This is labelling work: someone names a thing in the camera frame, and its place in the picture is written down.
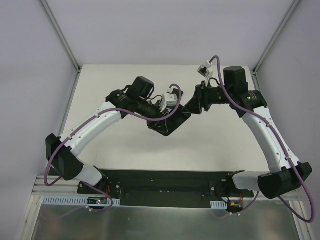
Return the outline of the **phone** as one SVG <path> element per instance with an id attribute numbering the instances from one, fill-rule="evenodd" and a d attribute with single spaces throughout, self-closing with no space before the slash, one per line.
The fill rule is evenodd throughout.
<path id="1" fill-rule="evenodd" d="M 167 107 L 164 111 L 161 112 L 161 117 L 165 117 L 171 113 L 175 109 L 174 106 Z M 183 105 L 179 105 L 176 112 L 168 119 L 171 120 L 174 131 L 177 130 L 184 122 L 186 122 L 192 114 L 184 114 L 182 113 Z"/>

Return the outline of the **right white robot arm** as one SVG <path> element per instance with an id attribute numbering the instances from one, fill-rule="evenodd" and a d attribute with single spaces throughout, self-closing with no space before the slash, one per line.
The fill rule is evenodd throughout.
<path id="1" fill-rule="evenodd" d="M 312 173 L 309 163 L 302 163 L 290 150 L 275 126 L 267 102 L 258 90 L 249 90 L 246 71 L 241 66 L 223 70 L 224 79 L 212 87 L 213 71 L 206 63 L 198 68 L 206 78 L 195 87 L 192 99 L 184 106 L 190 114 L 200 115 L 211 105 L 228 104 L 249 127 L 268 165 L 268 172 L 236 171 L 229 180 L 237 190 L 260 191 L 268 199 L 280 197 L 300 187 Z"/>

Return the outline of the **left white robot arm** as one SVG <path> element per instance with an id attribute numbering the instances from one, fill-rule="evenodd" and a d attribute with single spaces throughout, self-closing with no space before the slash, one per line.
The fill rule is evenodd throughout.
<path id="1" fill-rule="evenodd" d="M 49 182 L 51 168 L 65 181 L 79 180 L 93 187 L 101 186 L 106 176 L 95 166 L 79 160 L 85 147 L 110 126 L 131 115 L 148 123 L 166 122 L 179 109 L 183 96 L 181 88 L 172 84 L 161 100 L 153 104 L 151 96 L 155 85 L 149 79 L 138 76 L 124 89 L 112 91 L 105 101 L 86 120 L 68 132 L 59 136 L 50 134 L 45 139 L 48 164 L 44 174 L 44 184 L 50 187 L 56 181 Z"/>

